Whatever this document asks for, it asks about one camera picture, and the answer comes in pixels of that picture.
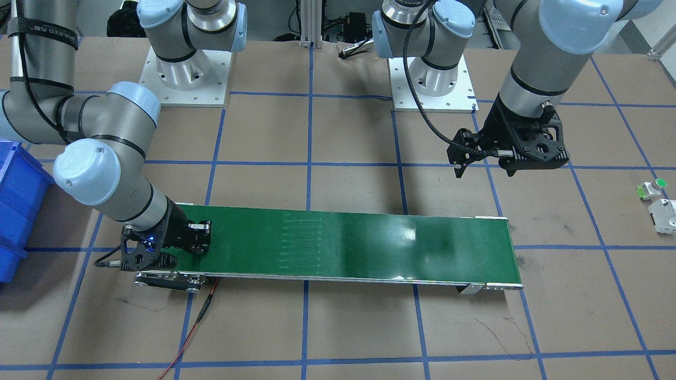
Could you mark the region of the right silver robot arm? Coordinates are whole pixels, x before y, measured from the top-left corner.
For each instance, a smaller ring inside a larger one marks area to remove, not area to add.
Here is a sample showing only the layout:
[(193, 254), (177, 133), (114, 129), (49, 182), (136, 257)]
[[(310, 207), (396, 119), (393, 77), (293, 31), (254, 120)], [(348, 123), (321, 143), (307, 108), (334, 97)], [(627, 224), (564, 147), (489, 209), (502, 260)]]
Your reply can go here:
[[(162, 83), (194, 88), (209, 75), (205, 50), (242, 51), (247, 10), (234, 1), (140, 1), (138, 23), (158, 60)], [(195, 222), (142, 174), (161, 110), (158, 96), (123, 81), (105, 96), (74, 93), (78, 50), (73, 1), (12, 1), (7, 36), (11, 84), (2, 92), (2, 139), (64, 145), (53, 164), (58, 186), (125, 227), (123, 270), (171, 269), (177, 248), (210, 250), (212, 223)]]

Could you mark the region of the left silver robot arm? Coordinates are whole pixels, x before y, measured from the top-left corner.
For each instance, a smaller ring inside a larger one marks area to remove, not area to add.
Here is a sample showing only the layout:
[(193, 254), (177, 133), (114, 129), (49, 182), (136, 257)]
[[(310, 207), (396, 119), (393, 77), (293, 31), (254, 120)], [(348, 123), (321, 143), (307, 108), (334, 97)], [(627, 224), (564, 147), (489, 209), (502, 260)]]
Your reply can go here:
[[(509, 176), (553, 170), (568, 152), (556, 106), (615, 22), (644, 17), (659, 1), (496, 1), (521, 46), (480, 132), (461, 128), (447, 158), (461, 177), (466, 166), (493, 156)], [(419, 96), (444, 96), (456, 84), (459, 58), (473, 34), (475, 14), (459, 1), (384, 1), (372, 17), (382, 58), (404, 65), (408, 89), (425, 123)]]

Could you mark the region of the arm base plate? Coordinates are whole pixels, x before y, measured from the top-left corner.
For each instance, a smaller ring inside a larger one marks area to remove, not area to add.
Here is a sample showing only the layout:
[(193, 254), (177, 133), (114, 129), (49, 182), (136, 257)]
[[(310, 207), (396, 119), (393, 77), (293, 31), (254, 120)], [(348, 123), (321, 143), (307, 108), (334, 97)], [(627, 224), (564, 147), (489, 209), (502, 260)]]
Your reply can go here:
[(167, 107), (224, 108), (232, 53), (197, 50), (185, 62), (164, 62), (150, 48), (139, 83)]
[[(463, 55), (458, 65), (447, 71), (427, 67), (418, 57), (408, 58), (407, 63), (412, 85), (425, 111), (470, 113), (479, 110)], [(394, 110), (418, 111), (402, 58), (391, 58), (388, 65)]]

